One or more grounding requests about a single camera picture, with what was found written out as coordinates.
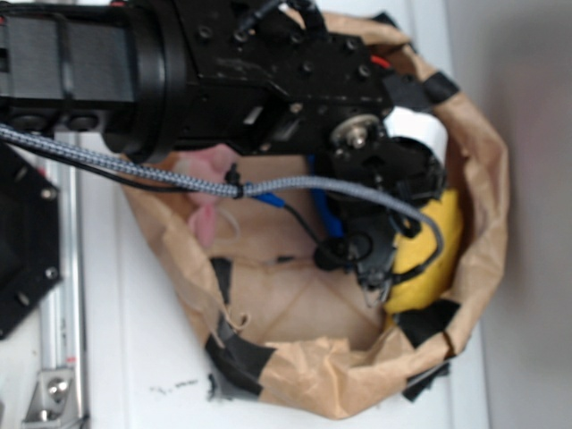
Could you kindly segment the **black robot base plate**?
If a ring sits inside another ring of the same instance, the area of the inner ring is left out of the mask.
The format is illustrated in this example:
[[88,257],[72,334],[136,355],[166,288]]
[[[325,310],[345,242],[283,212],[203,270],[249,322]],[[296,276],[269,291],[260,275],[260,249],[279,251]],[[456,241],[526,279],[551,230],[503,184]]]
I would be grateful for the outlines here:
[[1,146],[1,338],[60,280],[59,189]]

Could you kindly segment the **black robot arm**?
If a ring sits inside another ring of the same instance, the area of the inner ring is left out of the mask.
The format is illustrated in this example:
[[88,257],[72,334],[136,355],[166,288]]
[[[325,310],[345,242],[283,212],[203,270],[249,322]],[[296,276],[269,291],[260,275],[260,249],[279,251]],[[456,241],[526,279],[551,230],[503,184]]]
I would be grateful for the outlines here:
[[159,192],[311,189],[324,270],[385,300],[397,236],[436,223],[447,132],[425,84],[312,1],[2,3],[1,140]]

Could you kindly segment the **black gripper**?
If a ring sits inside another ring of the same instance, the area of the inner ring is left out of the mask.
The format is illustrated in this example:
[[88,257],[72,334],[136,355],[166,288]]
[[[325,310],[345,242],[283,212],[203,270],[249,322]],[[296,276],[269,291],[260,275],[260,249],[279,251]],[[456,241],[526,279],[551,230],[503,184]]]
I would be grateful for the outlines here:
[[[359,115],[340,124],[330,141],[331,153],[312,157],[312,172],[317,176],[357,182],[415,209],[439,199],[444,191],[447,131],[431,114],[389,114],[383,121]],[[354,272],[368,306],[384,302],[393,286],[432,263],[434,257],[429,256],[405,273],[394,273],[396,239],[416,237],[420,221],[395,208],[325,193],[345,235],[319,242],[315,264],[324,271]]]

